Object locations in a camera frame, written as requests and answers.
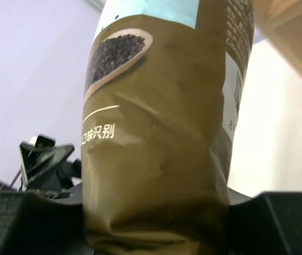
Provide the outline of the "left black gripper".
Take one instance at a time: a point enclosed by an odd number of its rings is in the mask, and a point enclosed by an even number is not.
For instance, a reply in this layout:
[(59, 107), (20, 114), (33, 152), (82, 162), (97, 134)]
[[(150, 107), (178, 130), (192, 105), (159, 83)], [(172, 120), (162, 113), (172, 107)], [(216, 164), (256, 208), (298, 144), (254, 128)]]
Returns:
[(55, 145), (55, 140), (39, 136), (34, 145), (21, 142), (21, 179), (27, 189), (46, 198), (71, 198), (72, 179), (81, 179), (81, 160), (68, 161), (74, 145)]

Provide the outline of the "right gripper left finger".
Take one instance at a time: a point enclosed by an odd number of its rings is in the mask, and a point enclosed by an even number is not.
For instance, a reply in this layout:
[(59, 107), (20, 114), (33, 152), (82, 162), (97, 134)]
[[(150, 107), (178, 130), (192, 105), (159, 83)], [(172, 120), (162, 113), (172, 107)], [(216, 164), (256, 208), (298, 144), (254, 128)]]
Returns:
[(82, 185), (59, 199), (0, 191), (0, 254), (87, 254)]

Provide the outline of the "light blue cassava chips bag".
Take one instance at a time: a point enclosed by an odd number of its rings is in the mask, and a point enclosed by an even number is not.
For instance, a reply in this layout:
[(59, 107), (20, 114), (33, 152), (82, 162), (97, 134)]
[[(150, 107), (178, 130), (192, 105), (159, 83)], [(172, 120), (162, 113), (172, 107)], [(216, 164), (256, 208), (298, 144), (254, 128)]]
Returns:
[(85, 81), (96, 254), (228, 254), (228, 177), (252, 1), (106, 1)]

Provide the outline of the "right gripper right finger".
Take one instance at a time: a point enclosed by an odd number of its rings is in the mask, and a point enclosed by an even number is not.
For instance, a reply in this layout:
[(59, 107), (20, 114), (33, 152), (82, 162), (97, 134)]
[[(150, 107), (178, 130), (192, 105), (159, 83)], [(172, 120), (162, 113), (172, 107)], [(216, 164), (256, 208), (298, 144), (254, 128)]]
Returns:
[(302, 192), (229, 194), (230, 254), (302, 254)]

